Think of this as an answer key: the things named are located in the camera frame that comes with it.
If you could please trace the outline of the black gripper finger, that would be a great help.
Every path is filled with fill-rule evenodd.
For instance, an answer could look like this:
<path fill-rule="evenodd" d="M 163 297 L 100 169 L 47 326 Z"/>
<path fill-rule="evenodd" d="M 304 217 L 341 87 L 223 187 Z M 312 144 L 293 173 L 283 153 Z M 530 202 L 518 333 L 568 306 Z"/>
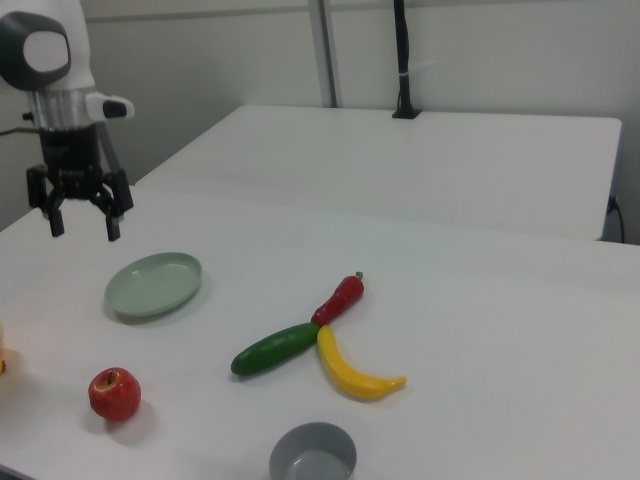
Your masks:
<path fill-rule="evenodd" d="M 47 190 L 48 177 L 45 167 L 31 167 L 27 170 L 28 202 L 32 209 L 40 209 L 49 221 L 51 235 L 59 237 L 64 234 L 63 217 L 60 206 L 65 199 L 60 187 L 54 185 Z"/>
<path fill-rule="evenodd" d="M 128 178 L 123 169 L 103 176 L 93 203 L 105 215 L 108 240 L 118 240 L 120 221 L 134 206 Z"/>

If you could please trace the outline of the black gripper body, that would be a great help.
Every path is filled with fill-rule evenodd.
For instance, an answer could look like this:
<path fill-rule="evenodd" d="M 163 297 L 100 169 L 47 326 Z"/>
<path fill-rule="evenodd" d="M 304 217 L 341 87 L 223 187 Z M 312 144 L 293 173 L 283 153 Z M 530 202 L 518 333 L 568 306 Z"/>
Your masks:
<path fill-rule="evenodd" d="M 56 198 L 96 200 L 105 191 L 95 125 L 39 132 L 48 179 Z"/>

